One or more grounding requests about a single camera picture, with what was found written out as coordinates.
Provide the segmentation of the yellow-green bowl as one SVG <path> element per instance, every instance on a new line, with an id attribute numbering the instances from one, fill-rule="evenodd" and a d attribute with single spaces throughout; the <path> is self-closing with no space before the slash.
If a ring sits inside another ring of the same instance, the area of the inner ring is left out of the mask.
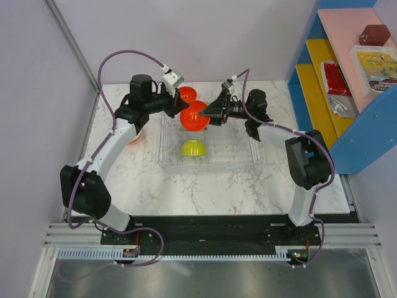
<path id="1" fill-rule="evenodd" d="M 206 146 L 199 139 L 187 140 L 181 147 L 182 156 L 205 156 L 206 154 Z"/>

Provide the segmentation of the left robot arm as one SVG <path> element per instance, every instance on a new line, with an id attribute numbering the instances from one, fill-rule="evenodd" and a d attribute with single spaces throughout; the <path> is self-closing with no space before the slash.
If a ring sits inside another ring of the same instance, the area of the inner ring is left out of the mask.
<path id="1" fill-rule="evenodd" d="M 163 75 L 156 91 L 147 74 L 134 75 L 108 132 L 102 140 L 75 166 L 64 166 L 60 172 L 63 205 L 68 212 L 89 216 L 115 230 L 115 238 L 129 244 L 136 237 L 136 229 L 129 225 L 130 216 L 111 203 L 105 179 L 126 145 L 134 140 L 149 121 L 151 114 L 165 112 L 175 117 L 188 104 L 178 89 L 183 77 L 176 71 Z"/>

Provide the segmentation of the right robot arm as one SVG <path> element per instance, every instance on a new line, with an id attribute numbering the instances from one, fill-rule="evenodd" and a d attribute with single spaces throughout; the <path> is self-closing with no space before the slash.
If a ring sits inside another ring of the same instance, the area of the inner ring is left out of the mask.
<path id="1" fill-rule="evenodd" d="M 246 102 L 233 99 L 227 89 L 222 89 L 219 96 L 199 114 L 208 116 L 210 124 L 217 126 L 225 124 L 229 118 L 244 119 L 249 137 L 285 150 L 295 193 L 288 213 L 292 224 L 284 228 L 283 234 L 286 241 L 294 245 L 304 240 L 304 226 L 313 221 L 316 188 L 326 184 L 332 174 L 321 133 L 317 130 L 294 132 L 277 128 L 267 115 L 266 94 L 260 89 L 251 90 Z"/>

